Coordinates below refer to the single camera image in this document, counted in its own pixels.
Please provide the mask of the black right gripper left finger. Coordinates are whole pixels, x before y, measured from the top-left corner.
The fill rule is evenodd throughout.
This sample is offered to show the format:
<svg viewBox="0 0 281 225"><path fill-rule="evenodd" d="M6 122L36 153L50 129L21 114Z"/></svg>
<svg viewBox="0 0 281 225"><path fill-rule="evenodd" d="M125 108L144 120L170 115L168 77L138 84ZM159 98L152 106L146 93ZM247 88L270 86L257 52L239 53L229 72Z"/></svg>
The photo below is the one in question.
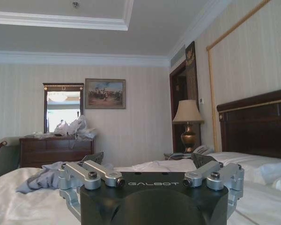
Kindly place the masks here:
<svg viewBox="0 0 281 225"><path fill-rule="evenodd" d="M107 169L92 160L63 163L58 172L59 195L66 200L67 208L73 214L81 213L78 191L74 188L84 186L87 190L96 190L102 183L112 188L125 185L121 172Z"/></svg>

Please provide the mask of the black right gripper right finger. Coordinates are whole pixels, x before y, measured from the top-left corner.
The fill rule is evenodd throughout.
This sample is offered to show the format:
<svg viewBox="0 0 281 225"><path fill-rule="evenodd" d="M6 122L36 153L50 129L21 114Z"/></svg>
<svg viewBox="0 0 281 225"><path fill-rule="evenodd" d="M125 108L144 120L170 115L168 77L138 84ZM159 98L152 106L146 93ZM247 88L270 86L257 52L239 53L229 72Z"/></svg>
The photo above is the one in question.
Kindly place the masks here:
<svg viewBox="0 0 281 225"><path fill-rule="evenodd" d="M185 173L183 185L197 188L206 182L206 186L214 191L224 187L229 190L228 212L234 212L237 201L243 197L244 169L240 164L229 163L224 165L212 156L192 153L191 159L196 166L195 171Z"/></svg>

